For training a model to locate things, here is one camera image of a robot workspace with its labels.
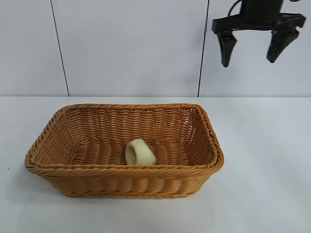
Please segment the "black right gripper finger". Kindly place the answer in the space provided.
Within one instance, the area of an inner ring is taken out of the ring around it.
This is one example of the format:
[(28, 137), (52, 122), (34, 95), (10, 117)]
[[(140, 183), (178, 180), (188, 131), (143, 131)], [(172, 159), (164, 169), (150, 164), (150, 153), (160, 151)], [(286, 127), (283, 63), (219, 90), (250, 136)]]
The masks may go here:
[(296, 28), (281, 28), (272, 31), (272, 38), (269, 49), (267, 51), (267, 59), (270, 63), (274, 63), (285, 48), (290, 45), (299, 36)]
[(237, 43), (237, 39), (232, 31), (219, 32), (217, 34), (220, 50), (221, 50), (221, 63), (223, 67), (228, 67), (232, 51)]

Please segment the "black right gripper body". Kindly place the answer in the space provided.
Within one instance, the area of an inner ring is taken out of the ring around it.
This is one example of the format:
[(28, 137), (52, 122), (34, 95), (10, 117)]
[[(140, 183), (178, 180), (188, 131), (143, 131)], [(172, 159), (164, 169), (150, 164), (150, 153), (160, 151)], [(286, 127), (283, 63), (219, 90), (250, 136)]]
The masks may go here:
[[(233, 15), (233, 8), (241, 3), (240, 12)], [(212, 21), (214, 33), (224, 31), (276, 31), (283, 27), (304, 26), (306, 17), (302, 14), (282, 13), (283, 0), (241, 0), (236, 1), (226, 17)]]

